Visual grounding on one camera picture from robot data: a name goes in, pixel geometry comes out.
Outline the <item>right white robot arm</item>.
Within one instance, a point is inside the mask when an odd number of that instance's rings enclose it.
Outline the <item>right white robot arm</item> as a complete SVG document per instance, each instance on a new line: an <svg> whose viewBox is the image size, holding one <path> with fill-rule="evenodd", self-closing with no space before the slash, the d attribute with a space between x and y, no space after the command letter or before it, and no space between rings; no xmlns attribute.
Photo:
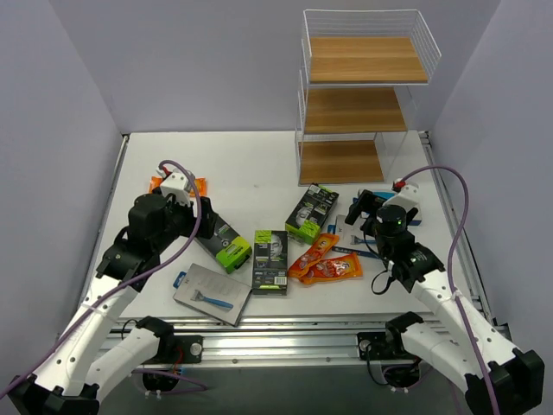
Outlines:
<svg viewBox="0 0 553 415"><path fill-rule="evenodd" d="M408 229L416 212L364 190L345 218L352 225L367 215L361 230L374 238L390 282L400 283L423 303L449 334L437 334L421 316L407 312L385 325L386 351L426 361L464 394L474 414L525 414L539 406L543 360L502 336L470 299L451 287L445 265Z"/></svg>

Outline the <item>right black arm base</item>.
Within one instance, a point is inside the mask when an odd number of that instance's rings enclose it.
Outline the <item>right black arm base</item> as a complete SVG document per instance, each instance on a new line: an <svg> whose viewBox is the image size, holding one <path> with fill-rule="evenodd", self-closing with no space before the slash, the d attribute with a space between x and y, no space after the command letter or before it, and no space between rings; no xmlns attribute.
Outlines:
<svg viewBox="0 0 553 415"><path fill-rule="evenodd" d="M398 360L400 354L387 341L384 331L359 332L356 335L362 361Z"/></svg>

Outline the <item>tall green black razor box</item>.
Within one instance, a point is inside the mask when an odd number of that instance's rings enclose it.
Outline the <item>tall green black razor box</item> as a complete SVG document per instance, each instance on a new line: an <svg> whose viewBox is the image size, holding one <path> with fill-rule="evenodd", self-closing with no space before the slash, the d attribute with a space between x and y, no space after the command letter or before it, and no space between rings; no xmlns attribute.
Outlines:
<svg viewBox="0 0 553 415"><path fill-rule="evenodd" d="M285 230L293 239L312 245L319 238L338 199L337 192L317 183L310 184L285 221Z"/></svg>

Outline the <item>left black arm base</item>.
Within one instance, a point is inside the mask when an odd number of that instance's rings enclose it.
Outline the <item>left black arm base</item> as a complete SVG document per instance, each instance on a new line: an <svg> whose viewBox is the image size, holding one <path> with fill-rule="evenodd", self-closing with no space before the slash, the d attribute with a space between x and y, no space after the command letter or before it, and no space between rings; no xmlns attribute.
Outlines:
<svg viewBox="0 0 553 415"><path fill-rule="evenodd" d="M176 365L199 364L202 361L204 338L200 335L178 335L175 338Z"/></svg>

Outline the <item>small black green razor box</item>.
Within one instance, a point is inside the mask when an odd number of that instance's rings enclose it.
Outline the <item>small black green razor box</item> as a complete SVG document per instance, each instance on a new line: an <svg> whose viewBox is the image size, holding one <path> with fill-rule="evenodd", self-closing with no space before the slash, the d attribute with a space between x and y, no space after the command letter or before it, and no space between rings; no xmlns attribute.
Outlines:
<svg viewBox="0 0 553 415"><path fill-rule="evenodd" d="M257 230L253 246L252 294L285 296L288 269L288 234L285 231Z"/></svg>

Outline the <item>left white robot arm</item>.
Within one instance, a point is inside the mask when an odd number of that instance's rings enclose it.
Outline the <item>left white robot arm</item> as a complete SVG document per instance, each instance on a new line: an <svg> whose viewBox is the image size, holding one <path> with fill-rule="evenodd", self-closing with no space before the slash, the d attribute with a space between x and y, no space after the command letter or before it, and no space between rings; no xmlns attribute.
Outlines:
<svg viewBox="0 0 553 415"><path fill-rule="evenodd" d="M137 197L68 327L46 356L1 394L21 414L96 414L105 395L138 365L167 361L176 348L173 327L151 316L119 347L102 357L97 353L148 278L167 266L162 253L180 237L213 236L217 219L204 196L195 201L176 193Z"/></svg>

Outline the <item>black green razor pack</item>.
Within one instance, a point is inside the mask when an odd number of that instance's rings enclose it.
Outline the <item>black green razor pack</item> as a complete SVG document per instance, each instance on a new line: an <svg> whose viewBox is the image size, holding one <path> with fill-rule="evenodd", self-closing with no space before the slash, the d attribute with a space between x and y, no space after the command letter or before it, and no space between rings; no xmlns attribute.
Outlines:
<svg viewBox="0 0 553 415"><path fill-rule="evenodd" d="M195 239L227 274L238 270L252 255L250 243L221 216L215 222L211 238Z"/></svg>

